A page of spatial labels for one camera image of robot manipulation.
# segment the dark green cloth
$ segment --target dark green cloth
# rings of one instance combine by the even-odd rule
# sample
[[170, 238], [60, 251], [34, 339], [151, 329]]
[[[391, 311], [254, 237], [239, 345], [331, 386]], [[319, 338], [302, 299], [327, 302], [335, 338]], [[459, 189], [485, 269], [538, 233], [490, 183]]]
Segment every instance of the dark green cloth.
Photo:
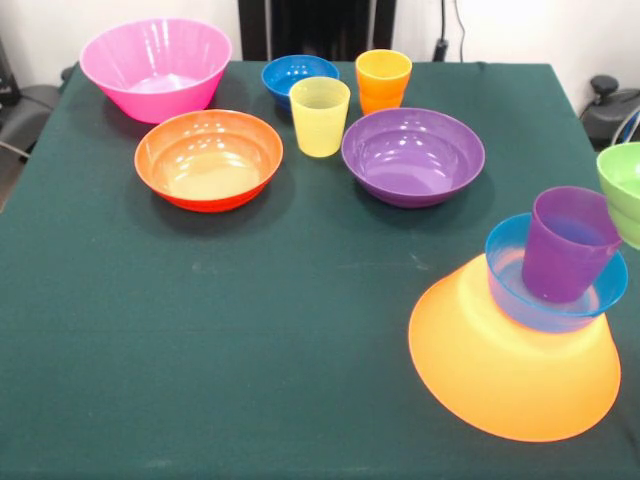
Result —
[[[339, 154], [299, 152], [290, 118], [231, 63], [216, 108], [285, 145], [249, 205], [202, 215], [144, 186], [150, 126], [77, 70], [0, 216], [0, 478], [640, 478], [638, 254], [610, 311], [622, 388], [603, 422], [552, 444], [443, 408], [407, 346], [412, 307], [500, 220], [595, 154], [552, 69], [416, 64], [404, 105], [467, 123], [484, 172], [447, 203], [387, 206]], [[348, 123], [360, 117], [352, 64]]]

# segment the light blue bowl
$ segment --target light blue bowl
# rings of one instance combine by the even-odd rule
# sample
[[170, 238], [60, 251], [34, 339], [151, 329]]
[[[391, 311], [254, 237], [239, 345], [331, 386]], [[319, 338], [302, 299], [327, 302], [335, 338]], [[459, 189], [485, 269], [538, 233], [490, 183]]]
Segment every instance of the light blue bowl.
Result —
[[489, 289], [496, 304], [509, 317], [543, 332], [572, 332], [586, 327], [620, 300], [629, 281], [620, 252], [616, 252], [593, 284], [574, 302], [550, 303], [531, 295], [522, 282], [522, 261], [530, 225], [530, 213], [510, 217], [494, 227], [485, 244]]
[[309, 77], [340, 78], [338, 68], [324, 58], [313, 55], [287, 55], [268, 63], [262, 69], [262, 83], [276, 104], [291, 112], [289, 90], [293, 84]]

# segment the cup rim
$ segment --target cup rim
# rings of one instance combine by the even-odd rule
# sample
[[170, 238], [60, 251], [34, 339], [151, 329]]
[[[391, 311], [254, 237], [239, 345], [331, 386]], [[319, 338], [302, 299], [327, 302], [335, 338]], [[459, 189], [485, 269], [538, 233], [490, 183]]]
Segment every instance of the cup rim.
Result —
[[[576, 242], [574, 240], [570, 240], [556, 232], [554, 232], [551, 228], [549, 228], [549, 226], [547, 226], [547, 224], [544, 222], [544, 220], [540, 217], [540, 214], [538, 212], [538, 201], [540, 200], [540, 198], [542, 198], [543, 195], [548, 194], [549, 192], [553, 192], [555, 190], [581, 190], [582, 192], [586, 192], [589, 195], [593, 195], [593, 196], [597, 196], [603, 199], [604, 201], [604, 205], [606, 208], [607, 205], [607, 197], [604, 196], [601, 193], [598, 193], [594, 190], [590, 190], [588, 188], [584, 188], [584, 187], [577, 187], [577, 186], [573, 186], [573, 185], [561, 185], [561, 186], [557, 186], [557, 187], [551, 187], [551, 188], [547, 188], [546, 190], [540, 192], [538, 194], [538, 196], [535, 198], [535, 200], [533, 201], [533, 208], [531, 209], [531, 214], [532, 214], [532, 218], [537, 220], [540, 223], [540, 226], [542, 228], [544, 228], [545, 231], [547, 231], [548, 233], [550, 233], [551, 235], [553, 235], [554, 237], [556, 237], [558, 240], [570, 244], [572, 247], [575, 248], [580, 248], [580, 249], [589, 249], [589, 250], [601, 250], [601, 249], [607, 249], [607, 248], [618, 248], [620, 246], [620, 244], [622, 243], [622, 239], [620, 238], [620, 235], [617, 234], [618, 238], [615, 242], [611, 242], [611, 241], [607, 241], [604, 244], [601, 245], [590, 245], [587, 243], [580, 243], [580, 242]], [[610, 219], [611, 221], [611, 225], [613, 226], [614, 231], [616, 231], [617, 233], [617, 229], [615, 228], [615, 225], [613, 225], [613, 221]]]
[[[374, 53], [380, 53], [380, 52], [392, 53], [404, 58], [407, 62], [409, 62], [409, 68], [406, 71], [402, 72], [401, 74], [395, 75], [393, 77], [381, 77], [379, 75], [373, 75], [371, 73], [368, 73], [360, 67], [360, 61], [362, 60], [363, 57], [370, 54], [374, 54]], [[358, 58], [356, 58], [356, 71], [360, 72], [360, 74], [364, 75], [365, 77], [373, 78], [375, 80], [397, 80], [398, 78], [402, 78], [405, 75], [409, 75], [412, 70], [413, 70], [413, 62], [411, 61], [411, 59], [404, 53], [399, 52], [398, 50], [376, 48], [373, 50], [367, 50], [366, 52], [362, 52], [360, 55], [358, 55]]]
[[334, 84], [337, 82], [337, 84], [340, 85], [342, 92], [346, 95], [346, 98], [344, 100], [346, 101], [347, 106], [349, 105], [349, 101], [351, 99], [351, 90], [349, 89], [349, 86], [346, 83], [344, 83], [342, 80], [339, 80], [337, 78], [332, 78], [332, 77], [309, 77], [309, 78], [304, 78], [299, 82], [296, 82], [293, 85], [293, 87], [291, 87], [291, 90], [289, 90], [289, 99], [291, 101], [291, 106], [293, 107], [293, 103], [295, 103], [298, 107], [308, 110], [310, 112], [328, 112], [330, 110], [340, 108], [344, 103], [344, 101], [340, 101], [336, 105], [331, 105], [330, 107], [313, 108], [313, 107], [307, 107], [306, 105], [298, 102], [297, 100], [294, 100], [294, 97], [293, 97], [294, 89], [301, 88], [300, 86], [301, 84], [302, 86], [304, 86], [305, 83], [318, 82], [318, 81], [322, 81], [326, 83], [334, 83]]
[[604, 160], [604, 159], [608, 156], [608, 154], [612, 150], [623, 150], [625, 148], [629, 148], [629, 149], [636, 148], [640, 151], [640, 142], [621, 143], [619, 145], [612, 145], [610, 147], [605, 148], [598, 154], [598, 157], [596, 158], [596, 168], [598, 169], [598, 173], [602, 176], [602, 178], [604, 178], [608, 183], [610, 183], [611, 186], [613, 186], [617, 190], [620, 190], [626, 195], [629, 195], [635, 200], [640, 201], [640, 194], [631, 192], [626, 187], [620, 185], [620, 182], [614, 181], [610, 175], [607, 175], [607, 173], [604, 171], [604, 168], [603, 168], [603, 162], [610, 161], [610, 160]]

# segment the orange bowl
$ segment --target orange bowl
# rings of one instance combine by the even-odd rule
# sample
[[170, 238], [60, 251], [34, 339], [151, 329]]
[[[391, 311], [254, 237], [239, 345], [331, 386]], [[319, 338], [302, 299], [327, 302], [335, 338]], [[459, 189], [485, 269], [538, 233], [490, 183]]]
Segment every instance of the orange bowl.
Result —
[[266, 122], [231, 110], [186, 113], [140, 141], [138, 176], [178, 207], [224, 212], [249, 202], [282, 163], [282, 140]]

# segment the bowl rim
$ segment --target bowl rim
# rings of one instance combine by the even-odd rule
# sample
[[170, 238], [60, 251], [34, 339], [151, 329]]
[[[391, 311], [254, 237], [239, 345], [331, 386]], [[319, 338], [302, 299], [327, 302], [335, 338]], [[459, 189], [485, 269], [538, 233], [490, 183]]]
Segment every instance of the bowl rim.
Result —
[[[407, 193], [407, 192], [399, 192], [397, 190], [390, 190], [387, 188], [382, 188], [382, 187], [378, 187], [376, 185], [371, 184], [366, 177], [360, 175], [358, 172], [355, 171], [354, 168], [352, 168], [352, 166], [350, 165], [350, 163], [347, 161], [346, 156], [345, 156], [345, 143], [347, 138], [349, 138], [350, 135], [353, 135], [352, 130], [354, 128], [357, 127], [357, 125], [360, 125], [360, 123], [362, 122], [366, 122], [368, 121], [367, 119], [373, 118], [375, 116], [383, 116], [385, 114], [388, 114], [389, 112], [395, 112], [395, 111], [403, 111], [403, 112], [420, 112], [420, 113], [429, 113], [429, 114], [436, 114], [442, 118], [446, 118], [448, 121], [457, 123], [458, 125], [461, 125], [462, 127], [464, 127], [472, 136], [472, 138], [474, 138], [476, 140], [476, 142], [478, 143], [478, 145], [480, 146], [480, 150], [482, 152], [482, 159], [479, 163], [478, 169], [477, 171], [473, 172], [472, 175], [469, 176], [469, 178], [461, 183], [460, 185], [458, 185], [455, 188], [452, 188], [450, 190], [445, 190], [443, 192], [434, 192], [434, 193], [428, 193], [428, 194], [411, 194], [411, 193]], [[342, 144], [340, 145], [340, 153], [342, 154], [342, 161], [344, 162], [344, 164], [347, 166], [347, 169], [349, 169], [349, 171], [361, 182], [363, 182], [366, 185], [369, 185], [373, 188], [376, 188], [377, 190], [381, 191], [381, 192], [385, 192], [385, 193], [389, 193], [391, 195], [396, 195], [399, 197], [406, 197], [406, 198], [430, 198], [430, 197], [436, 197], [436, 196], [440, 196], [440, 195], [449, 195], [449, 194], [453, 194], [456, 193], [460, 190], [462, 190], [463, 188], [467, 187], [471, 182], [473, 182], [478, 175], [480, 175], [480, 173], [482, 172], [482, 170], [484, 169], [485, 166], [485, 162], [486, 162], [486, 150], [484, 148], [484, 144], [482, 143], [482, 140], [480, 140], [480, 137], [478, 136], [478, 134], [476, 134], [476, 132], [474, 132], [471, 127], [469, 127], [466, 123], [461, 122], [460, 120], [458, 120], [457, 118], [452, 117], [451, 115], [447, 115], [446, 113], [442, 113], [442, 112], [438, 112], [437, 110], [431, 110], [428, 108], [418, 108], [418, 107], [398, 107], [398, 108], [387, 108], [384, 110], [379, 110], [377, 112], [373, 112], [370, 113], [369, 115], [365, 115], [361, 118], [359, 118], [358, 120], [356, 120], [355, 122], [353, 122], [349, 128], [347, 128], [347, 131], [344, 133], [344, 136], [342, 137]]]
[[312, 77], [328, 77], [328, 78], [335, 78], [336, 80], [340, 80], [340, 70], [338, 69], [338, 67], [336, 67], [333, 62], [330, 62], [329, 60], [327, 60], [326, 58], [322, 58], [322, 57], [318, 57], [316, 55], [306, 55], [306, 54], [293, 54], [293, 55], [284, 55], [282, 57], [278, 57], [278, 58], [274, 58], [273, 60], [271, 60], [269, 63], [267, 63], [264, 67], [262, 67], [262, 71], [260, 72], [260, 78], [262, 79], [262, 84], [267, 88], [267, 90], [269, 90], [271, 93], [275, 94], [275, 95], [282, 95], [285, 97], [289, 97], [289, 92], [287, 91], [286, 93], [281, 91], [281, 90], [276, 90], [275, 88], [271, 87], [271, 85], [269, 85], [269, 83], [266, 81], [266, 79], [264, 78], [264, 75], [266, 73], [266, 71], [268, 70], [269, 67], [275, 65], [276, 63], [281, 63], [281, 61], [284, 60], [289, 60], [292, 58], [313, 58], [314, 60], [321, 60], [322, 62], [324, 62], [325, 64], [327, 64], [331, 69], [333, 69], [333, 73], [335, 73], [335, 77], [332, 77], [330, 75], [312, 75]]
[[[173, 121], [176, 121], [178, 119], [181, 119], [183, 117], [188, 117], [188, 116], [195, 116], [195, 115], [202, 115], [202, 114], [206, 114], [208, 112], [216, 112], [216, 113], [224, 113], [224, 114], [231, 114], [233, 116], [236, 117], [243, 117], [243, 118], [249, 118], [252, 121], [256, 120], [258, 123], [261, 123], [263, 125], [265, 125], [266, 127], [268, 127], [268, 130], [274, 134], [274, 138], [276, 138], [278, 140], [278, 151], [277, 151], [277, 161], [275, 162], [273, 168], [271, 169], [271, 171], [269, 171], [269, 173], [260, 180], [260, 182], [251, 187], [251, 189], [246, 190], [244, 192], [240, 192], [238, 194], [235, 195], [231, 195], [228, 197], [221, 197], [221, 198], [189, 198], [189, 197], [183, 197], [183, 196], [177, 196], [172, 192], [169, 192], [163, 188], [159, 188], [157, 185], [151, 183], [150, 181], [148, 181], [148, 179], [141, 174], [140, 172], [140, 167], [139, 167], [139, 152], [140, 149], [142, 148], [142, 144], [144, 143], [144, 141], [149, 137], [149, 135], [151, 135], [152, 132], [159, 130], [161, 127], [166, 127], [168, 123], [171, 123]], [[144, 137], [142, 137], [140, 139], [140, 141], [138, 142], [138, 145], [136, 146], [136, 150], [133, 154], [133, 166], [136, 170], [136, 174], [138, 175], [138, 178], [140, 178], [140, 180], [142, 180], [142, 182], [149, 187], [151, 190], [153, 190], [154, 192], [157, 192], [161, 195], [165, 195], [171, 198], [176, 198], [179, 200], [187, 200], [190, 202], [214, 202], [214, 201], [222, 201], [222, 200], [228, 200], [230, 198], [235, 198], [238, 196], [242, 196], [247, 192], [252, 191], [253, 189], [259, 187], [260, 185], [264, 185], [265, 183], [269, 182], [271, 180], [271, 178], [275, 175], [275, 173], [278, 171], [278, 168], [280, 168], [280, 165], [282, 165], [282, 159], [284, 156], [284, 146], [282, 143], [282, 138], [280, 137], [280, 135], [278, 134], [278, 132], [276, 131], [275, 128], [273, 128], [271, 125], [269, 125], [267, 122], [265, 122], [264, 120], [262, 120], [259, 117], [256, 117], [255, 115], [251, 115], [250, 113], [245, 113], [245, 112], [239, 112], [237, 110], [226, 110], [226, 109], [219, 109], [219, 108], [211, 108], [211, 109], [207, 109], [207, 110], [196, 110], [194, 112], [187, 112], [187, 113], [183, 113], [181, 115], [176, 115], [175, 117], [171, 117], [168, 120], [165, 120], [164, 122], [160, 123], [159, 125], [156, 125], [155, 127], [153, 127], [151, 130], [149, 130]]]
[[[211, 30], [214, 30], [217, 33], [222, 35], [222, 38], [224, 39], [224, 42], [226, 43], [226, 45], [228, 47], [227, 48], [228, 55], [225, 58], [225, 60], [221, 63], [219, 68], [217, 68], [213, 73], [210, 73], [206, 77], [198, 80], [196, 83], [193, 83], [193, 84], [188, 85], [186, 87], [172, 88], [172, 89], [162, 90], [162, 91], [158, 91], [158, 92], [132, 92], [131, 90], [128, 90], [126, 88], [114, 87], [114, 86], [111, 86], [111, 85], [109, 85], [109, 84], [107, 84], [107, 83], [105, 83], [103, 81], [100, 81], [100, 80], [96, 79], [95, 76], [91, 75], [87, 71], [87, 69], [85, 67], [85, 55], [86, 55], [86, 52], [89, 49], [89, 47], [96, 40], [98, 40], [100, 37], [102, 37], [103, 35], [106, 35], [108, 33], [112, 33], [115, 30], [119, 30], [119, 29], [124, 28], [124, 27], [128, 27], [128, 26], [131, 26], [131, 25], [142, 24], [142, 23], [154, 22], [154, 21], [188, 22], [188, 23], [201, 25], [201, 26], [207, 27], [207, 28], [209, 28]], [[131, 21], [127, 21], [127, 22], [122, 22], [122, 23], [114, 25], [113, 27], [110, 27], [110, 28], [108, 28], [106, 30], [103, 30], [102, 32], [98, 33], [97, 35], [94, 35], [82, 47], [82, 50], [80, 52], [79, 63], [80, 63], [80, 69], [82, 70], [82, 73], [84, 73], [89, 80], [91, 80], [93, 83], [95, 83], [99, 87], [107, 88], [107, 89], [109, 89], [111, 91], [119, 92], [119, 93], [128, 93], [128, 94], [131, 94], [131, 95], [145, 95], [146, 96], [146, 95], [159, 95], [159, 94], [165, 94], [165, 93], [181, 92], [181, 91], [184, 91], [184, 90], [189, 90], [191, 88], [198, 87], [198, 86], [202, 85], [203, 83], [206, 83], [206, 82], [210, 81], [212, 78], [215, 78], [217, 75], [219, 75], [221, 72], [223, 72], [224, 69], [227, 68], [227, 65], [229, 64], [229, 61], [231, 60], [231, 56], [232, 55], [233, 55], [233, 45], [231, 43], [231, 39], [229, 38], [229, 36], [222, 29], [216, 27], [215, 25], [212, 25], [212, 24], [207, 23], [207, 22], [203, 22], [201, 20], [195, 20], [193, 18], [185, 18], [185, 17], [151, 17], [151, 18], [141, 18], [141, 19], [138, 19], [138, 20], [131, 20]]]
[[625, 193], [626, 195], [629, 195], [630, 197], [634, 198], [635, 200], [640, 200], [640, 194], [631, 192], [629, 190], [627, 190], [626, 187], [623, 187], [622, 185], [620, 185], [620, 182], [615, 182], [613, 181], [613, 179], [611, 178], [610, 175], [607, 175], [607, 173], [604, 171], [604, 167], [603, 167], [603, 162], [608, 162], [609, 160], [604, 160], [604, 158], [606, 158], [608, 156], [608, 153], [610, 153], [612, 150], [623, 150], [625, 148], [634, 148], [634, 149], [638, 149], [638, 151], [640, 151], [640, 142], [627, 142], [627, 143], [620, 143], [618, 145], [612, 145], [610, 147], [605, 148], [604, 150], [602, 150], [600, 153], [598, 153], [598, 156], [596, 157], [596, 168], [598, 170], [598, 174], [607, 181], [607, 183], [609, 183], [613, 188], [615, 188], [616, 190], [620, 190], [621, 192]]
[[624, 281], [622, 282], [621, 288], [620, 288], [619, 292], [616, 294], [616, 296], [610, 302], [608, 302], [604, 306], [598, 307], [597, 309], [588, 310], [588, 311], [584, 311], [584, 312], [562, 312], [562, 311], [556, 310], [554, 308], [549, 308], [549, 307], [547, 307], [545, 305], [542, 305], [540, 303], [531, 302], [530, 300], [527, 300], [526, 298], [520, 296], [518, 293], [514, 292], [511, 288], [509, 288], [502, 281], [502, 279], [497, 274], [497, 272], [493, 269], [493, 264], [489, 261], [489, 243], [495, 237], [497, 232], [502, 227], [504, 227], [505, 224], [512, 223], [512, 222], [523, 222], [523, 221], [526, 221], [527, 224], [530, 225], [532, 218], [533, 217], [532, 217], [531, 213], [519, 213], [517, 215], [512, 215], [511, 217], [505, 218], [500, 223], [498, 223], [495, 227], [493, 227], [491, 229], [491, 232], [489, 232], [489, 235], [487, 235], [487, 239], [486, 239], [485, 244], [484, 244], [484, 253], [485, 253], [485, 256], [486, 256], [487, 266], [489, 267], [489, 272], [490, 272], [491, 276], [498, 281], [498, 283], [500, 284], [501, 288], [503, 288], [504, 290], [509, 292], [515, 299], [517, 299], [519, 302], [525, 304], [529, 308], [532, 308], [534, 310], [537, 310], [537, 311], [540, 311], [540, 312], [543, 312], [543, 313], [555, 315], [555, 316], [572, 317], [572, 318], [596, 317], [596, 316], [600, 315], [601, 313], [604, 313], [609, 308], [611, 308], [613, 305], [615, 305], [618, 302], [618, 300], [620, 300], [622, 298], [624, 293], [627, 291], [627, 287], [629, 285], [629, 269], [627, 268], [627, 263], [624, 261], [624, 257], [622, 256], [622, 254], [619, 251], [617, 251], [613, 255], [613, 257], [611, 257], [610, 262], [617, 261], [617, 262], [620, 263], [620, 265], [622, 266], [622, 271], [624, 273]]
[[[380, 53], [380, 52], [386, 52], [386, 53], [392, 53], [392, 54], [396, 54], [400, 57], [403, 57], [405, 60], [407, 60], [409, 62], [409, 69], [406, 72], [402, 72], [398, 75], [394, 75], [393, 77], [381, 77], [379, 75], [373, 75], [371, 73], [368, 73], [364, 70], [362, 70], [362, 68], [359, 68], [360, 65], [360, 61], [363, 57], [369, 56], [371, 54], [375, 54], [375, 53]], [[354, 62], [356, 71], [358, 73], [360, 73], [361, 75], [368, 77], [368, 78], [372, 78], [374, 80], [397, 80], [399, 78], [405, 77], [407, 75], [411, 74], [411, 71], [413, 70], [413, 62], [411, 61], [411, 59], [405, 55], [404, 53], [398, 51], [398, 50], [393, 50], [390, 48], [374, 48], [372, 50], [367, 50], [366, 52], [362, 52], [360, 55], [358, 55], [358, 57], [356, 58], [356, 61]]]

